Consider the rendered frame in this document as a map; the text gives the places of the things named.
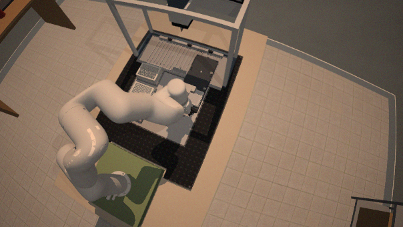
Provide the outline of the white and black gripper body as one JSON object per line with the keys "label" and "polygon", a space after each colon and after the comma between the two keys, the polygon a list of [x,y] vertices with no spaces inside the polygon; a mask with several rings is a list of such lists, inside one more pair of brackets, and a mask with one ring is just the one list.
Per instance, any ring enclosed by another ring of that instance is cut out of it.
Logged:
{"label": "white and black gripper body", "polygon": [[191,107],[193,107],[193,105],[192,105],[192,102],[191,102],[190,98],[188,98],[187,103],[183,106],[183,108],[184,108],[184,113],[185,113],[185,114],[190,114],[190,112],[191,112]]}

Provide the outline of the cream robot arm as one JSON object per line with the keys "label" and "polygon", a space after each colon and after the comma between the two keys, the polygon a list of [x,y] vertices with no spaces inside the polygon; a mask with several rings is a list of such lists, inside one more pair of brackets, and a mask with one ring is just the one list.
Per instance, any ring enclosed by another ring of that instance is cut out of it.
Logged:
{"label": "cream robot arm", "polygon": [[188,95],[195,91],[196,86],[181,79],[172,79],[153,95],[125,92],[110,79],[91,85],[59,111],[59,123],[74,144],[65,144],[59,149],[57,164],[76,190],[90,202],[104,196],[107,200],[111,195],[112,200],[125,196],[131,189],[131,180],[126,173],[116,171],[97,175],[95,163],[106,152],[109,139],[90,111],[98,107],[117,124],[146,120],[168,126],[183,117]]}

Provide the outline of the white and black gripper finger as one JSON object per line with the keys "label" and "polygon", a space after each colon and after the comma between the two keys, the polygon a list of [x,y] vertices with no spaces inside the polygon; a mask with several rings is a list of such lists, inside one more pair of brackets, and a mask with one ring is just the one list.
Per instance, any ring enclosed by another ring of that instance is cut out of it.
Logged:
{"label": "white and black gripper finger", "polygon": [[191,112],[190,112],[190,114],[188,114],[188,116],[190,116],[194,113],[197,113],[197,110],[195,108],[191,107]]}

